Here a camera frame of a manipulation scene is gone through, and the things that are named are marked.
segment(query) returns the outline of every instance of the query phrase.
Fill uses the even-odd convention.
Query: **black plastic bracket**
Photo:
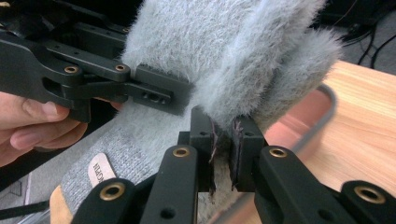
[[[101,57],[117,60],[125,46],[125,34],[107,30],[87,23],[73,25],[73,33],[78,37],[78,45],[83,50]]]
[[[50,39],[36,43],[0,33],[0,91],[70,108],[70,118],[91,120],[90,99],[134,102],[181,115],[191,84],[139,65],[130,68]]]
[[[253,172],[263,223],[356,223],[288,149],[265,147]]]
[[[252,118],[235,119],[231,134],[233,144],[229,165],[233,188],[241,192],[254,192],[256,188],[251,173],[253,159],[259,158],[261,148],[268,144]]]
[[[70,4],[65,1],[60,0],[53,0],[54,2],[70,7],[75,12],[76,16],[79,17],[82,21],[89,21],[95,26],[105,27],[107,30],[117,32],[120,34],[127,34],[129,33],[129,29],[120,25],[117,25],[110,21],[108,16],[88,10],[84,7],[79,7],[73,4]]]
[[[358,223],[396,223],[396,199],[379,186],[348,181],[337,199]]]
[[[214,190],[214,167],[209,163],[214,144],[214,130],[210,117],[205,115],[199,106],[191,110],[191,131],[189,145],[196,148],[199,165],[199,191]]]
[[[126,223],[137,190],[129,180],[108,179],[97,185],[83,201],[72,223]]]
[[[197,171],[195,148],[167,149],[140,223],[196,223]]]

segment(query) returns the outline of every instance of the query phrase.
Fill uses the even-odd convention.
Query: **fingernail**
[[[28,133],[22,136],[19,136],[17,139],[13,139],[13,143],[11,143],[16,149],[25,149],[28,147],[33,147],[37,145],[40,141],[40,135],[36,133]]]
[[[43,104],[42,109],[46,115],[58,115],[58,110],[56,109],[56,105],[53,102],[47,102]]]

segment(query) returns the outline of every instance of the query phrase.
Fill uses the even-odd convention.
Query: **gray fuzzy sock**
[[[62,189],[72,213],[92,189],[87,166],[97,153],[107,154],[118,177],[138,184],[158,170],[164,151],[177,143],[178,132],[190,129],[190,110],[195,105],[201,105],[220,127],[228,129],[236,116],[252,114],[265,104],[266,98],[276,102],[279,97],[290,97],[294,103],[303,95],[292,92],[282,96],[271,85],[273,82],[279,84],[280,90],[312,89],[318,85],[322,77],[312,78],[312,83],[305,86],[302,82],[307,78],[288,76],[298,65],[293,59],[298,52],[304,57],[297,62],[319,70],[307,69],[308,77],[325,74],[337,55],[338,48],[328,35],[304,34],[323,3],[324,0],[145,1],[121,59],[131,67],[132,77],[136,67],[144,63],[169,76],[188,80],[195,86],[190,104],[184,116],[178,117],[132,101],[125,103],[114,125],[64,177]],[[306,41],[320,42],[319,39],[324,39],[329,47],[307,50],[311,47],[306,46]],[[327,50],[324,55],[334,57],[309,61],[311,53],[317,57],[323,50]],[[300,74],[304,76],[304,67],[300,66],[296,73]],[[215,159],[215,204],[206,194],[199,196],[200,223],[206,223],[237,197],[236,192],[231,192],[227,154],[219,152]]]

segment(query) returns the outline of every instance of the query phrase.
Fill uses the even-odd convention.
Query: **black cable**
[[[50,201],[45,201],[42,203],[32,203],[24,206],[7,208],[4,210],[0,210],[0,220],[12,218],[12,217],[21,217],[26,216],[33,213],[38,213],[45,211],[50,208]]]
[[[394,35],[393,37],[391,37],[390,39],[388,39],[387,41],[385,41],[381,46],[379,46],[379,48],[375,51],[375,53],[373,54],[372,60],[371,60],[371,64],[370,67],[375,69],[375,60],[376,57],[378,56],[379,51],[384,48],[390,41],[392,41],[394,38],[396,37],[396,35]]]
[[[355,0],[355,2],[352,3],[352,6],[347,10],[347,12],[338,21],[336,21],[332,26],[335,26],[338,22],[343,20],[347,16],[347,14],[349,14],[349,12],[352,10],[352,8],[356,5],[356,3],[358,3],[358,0]]]
[[[361,49],[362,52],[365,51],[365,49],[364,49],[364,47],[363,47],[363,44],[362,44],[361,42],[359,43],[359,47],[360,47],[360,49]],[[377,48],[375,45],[373,45],[373,46],[372,46],[372,49],[373,49],[374,51],[376,51],[378,48]],[[370,52],[369,52],[369,53],[367,53],[367,56],[369,56],[370,58],[372,58],[372,57],[373,57],[373,54],[370,55]]]
[[[361,64],[361,62],[363,62],[363,59],[367,56],[367,53],[370,51],[371,47],[373,46],[374,39],[375,39],[375,30],[376,30],[376,25],[373,26],[373,31],[372,31],[372,34],[371,34],[370,43],[367,46],[366,51],[364,51],[364,53],[359,58],[358,64]]]
[[[367,32],[367,33],[365,33],[363,35],[360,35],[360,36],[357,36],[357,37],[355,37],[353,39],[345,41],[343,47],[348,47],[348,46],[354,45],[356,43],[360,43],[363,39],[365,39],[367,36],[369,36],[372,33],[372,31],[373,31],[373,29],[371,29],[369,32]]]

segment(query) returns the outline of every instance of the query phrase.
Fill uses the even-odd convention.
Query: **brass rivet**
[[[386,201],[384,195],[382,195],[376,189],[357,186],[354,188],[354,191],[360,198],[369,203],[384,203]]]
[[[100,198],[104,201],[118,199],[125,192],[125,185],[121,182],[111,183],[100,191]]]
[[[285,150],[281,149],[281,148],[271,148],[270,149],[270,154],[273,157],[278,157],[278,158],[285,158],[285,157],[288,156],[288,153]]]
[[[76,66],[67,66],[64,71],[69,74],[76,73],[78,71],[78,67]]]
[[[125,70],[125,65],[122,64],[116,65],[116,70],[122,72],[123,70]]]
[[[176,157],[187,157],[190,155],[190,151],[186,147],[180,147],[175,149],[173,154]]]

